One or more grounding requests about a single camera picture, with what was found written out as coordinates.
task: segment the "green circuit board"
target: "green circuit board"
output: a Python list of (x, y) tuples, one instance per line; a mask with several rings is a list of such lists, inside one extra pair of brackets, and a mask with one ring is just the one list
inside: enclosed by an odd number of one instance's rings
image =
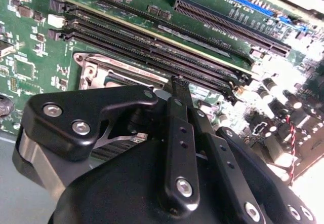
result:
[[(218, 52), (206, 49), (197, 43), (193, 43), (192, 40), (183, 39), (182, 36), (162, 30), (154, 22), (150, 22), (130, 12), (124, 12), (105, 3), (103, 0), (61, 1), (67, 1), (103, 16), (113, 17), (135, 25), (142, 31), (153, 32), (251, 74), (255, 74), (252, 69), (253, 64), (248, 63), (246, 58), (254, 61), (255, 64), (262, 64), (264, 62), (262, 58), (250, 54), (253, 47), (248, 42), (228, 36), (201, 22), (189, 19), (175, 12), (173, 9), (175, 0), (113, 1), (126, 4), (150, 15), (152, 14), (148, 12), (149, 6), (158, 7), (160, 11), (169, 12), (170, 18), (166, 20), (167, 22), (190, 30), (213, 43), (217, 43)], [(233, 0), (192, 1), (289, 44), (292, 47), (289, 56), (282, 58), (273, 55), (271, 62), (274, 67), (279, 67), (279, 64), (280, 66), (288, 64), (292, 69), (305, 74), (300, 82), (301, 84), (307, 79), (306, 71), (309, 64), (311, 63), (314, 68), (318, 67), (322, 58), (322, 50), (320, 49), (323, 48), (324, 34), (323, 27), (319, 26), (320, 22), (314, 21), (313, 18), (308, 19), (306, 15), (302, 17), (305, 21), (303, 25), (307, 27), (308, 37), (305, 36), (305, 38), (297, 40), (295, 36), (299, 32), (298, 26), (278, 22), (278, 19), (275, 17), (268, 17)], [(49, 10), (49, 3), (50, 0), (19, 0), (19, 6), (25, 8), (24, 10), (19, 10), (17, 5), (13, 4), (13, 0), (0, 0), (0, 40), (14, 46), (14, 49), (8, 55), (0, 58), (0, 94), (11, 99), (15, 105), (15, 110), (9, 117), (0, 119), (0, 125), (2, 130), (10, 133), (16, 134), (18, 132), (24, 105), (32, 95), (78, 89), (81, 67), (72, 58), (74, 52), (107, 54), (107, 51), (102, 51), (80, 42), (64, 42), (49, 39), (47, 35), (48, 29), (55, 29), (47, 21), (48, 15), (54, 14), (53, 11)], [(286, 16), (294, 15), (301, 17), (300, 12), (296, 15), (295, 12), (290, 12), (279, 4), (268, 1), (267, 3)], [(35, 20), (32, 16), (27, 17), (28, 9), (32, 10), (34, 15), (35, 12), (40, 12), (43, 19), (39, 21)], [(268, 70), (268, 67), (262, 67), (262, 72), (259, 75), (261, 77), (268, 76), (265, 75), (266, 70)], [(191, 92), (194, 98), (203, 99), (212, 105), (219, 103), (219, 98), (221, 98), (220, 95), (211, 92), (204, 92), (201, 95), (199, 94), (201, 88), (195, 86), (191, 87)], [(226, 103), (222, 105), (224, 105), (223, 107), (227, 111), (233, 111)], [(232, 121), (232, 126), (235, 129), (236, 125), (241, 125), (239, 121), (243, 120), (243, 117), (241, 115), (237, 117), (234, 113), (233, 118), (236, 118)]]

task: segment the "black metal arm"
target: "black metal arm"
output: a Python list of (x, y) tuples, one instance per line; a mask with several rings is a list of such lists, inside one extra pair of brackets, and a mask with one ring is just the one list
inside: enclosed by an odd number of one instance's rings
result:
[[(229, 128), (216, 134), (187, 88), (43, 94), (24, 111), (13, 162), (58, 200), (50, 223), (316, 223)], [(147, 141), (92, 169), (91, 151)]]

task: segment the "cable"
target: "cable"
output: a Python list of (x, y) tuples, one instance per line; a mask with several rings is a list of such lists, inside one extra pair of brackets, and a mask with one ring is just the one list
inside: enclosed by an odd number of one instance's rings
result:
[(290, 186), (293, 186), (293, 183), (294, 183), (294, 171), (295, 171), (295, 155), (296, 155), (296, 145), (295, 145), (295, 140), (296, 140), (296, 127), (295, 125), (293, 124), (293, 122), (290, 120), (290, 116), (287, 115), (286, 116), (286, 122), (289, 124), (290, 126), (290, 134), (291, 134), (291, 147), (292, 147), (292, 152), (291, 152), (291, 155), (292, 155), (292, 164), (291, 164), (291, 167), (290, 167), (290, 183), (289, 185)]

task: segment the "chip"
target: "chip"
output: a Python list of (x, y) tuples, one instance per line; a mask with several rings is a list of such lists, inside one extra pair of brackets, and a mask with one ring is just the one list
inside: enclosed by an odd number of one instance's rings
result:
[(19, 14), (21, 17), (31, 18), (33, 11), (29, 7), (19, 6)]
[(160, 12), (160, 9), (157, 6), (149, 5), (147, 7), (147, 12), (152, 14), (152, 15), (158, 15), (159, 12)]
[(158, 14), (161, 18), (165, 20), (170, 20), (171, 19), (171, 14), (169, 11), (163, 11), (161, 10), (160, 13)]

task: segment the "screw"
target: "screw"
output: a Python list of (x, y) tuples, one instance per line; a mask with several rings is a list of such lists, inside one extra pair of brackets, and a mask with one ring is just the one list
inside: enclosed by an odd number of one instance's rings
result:
[(190, 197), (192, 195), (192, 187), (185, 179), (181, 178), (177, 180), (177, 189), (184, 197)]
[(292, 215), (296, 220), (301, 220), (300, 214), (297, 212), (297, 210), (296, 210), (294, 207), (289, 206), (289, 210), (290, 210), (291, 215)]
[(145, 96), (147, 96), (148, 98), (153, 98), (153, 95), (150, 91), (144, 91)]
[(250, 202), (246, 202), (244, 204), (245, 211), (247, 214), (252, 218), (253, 221), (259, 222), (261, 219), (260, 213), (258, 212), (257, 208)]
[(20, 124), (15, 123), (13, 127), (14, 127), (15, 130), (19, 130), (20, 129)]
[(304, 206), (301, 206), (300, 207), (304, 213), (304, 215), (307, 217), (307, 219), (309, 219), (310, 221), (313, 221), (314, 220), (314, 217), (312, 216), (312, 214), (304, 207)]
[(178, 99), (174, 99), (174, 101), (175, 101), (175, 103), (176, 103), (177, 105), (182, 106), (181, 101), (179, 101)]
[(90, 126), (86, 122), (76, 121), (72, 124), (72, 129), (79, 135), (87, 135), (90, 133)]
[(200, 111), (200, 110), (198, 110), (197, 113), (198, 113), (198, 115), (201, 116), (201, 117), (204, 117), (204, 116), (205, 116), (205, 114), (204, 114), (202, 111)]
[(229, 136), (229, 137), (233, 137), (233, 133), (232, 131), (226, 129), (226, 134)]
[(47, 116), (55, 118), (55, 117), (58, 117), (58, 116), (60, 116), (62, 114), (62, 109), (57, 105), (49, 104), (49, 105), (46, 105), (43, 108), (43, 112)]

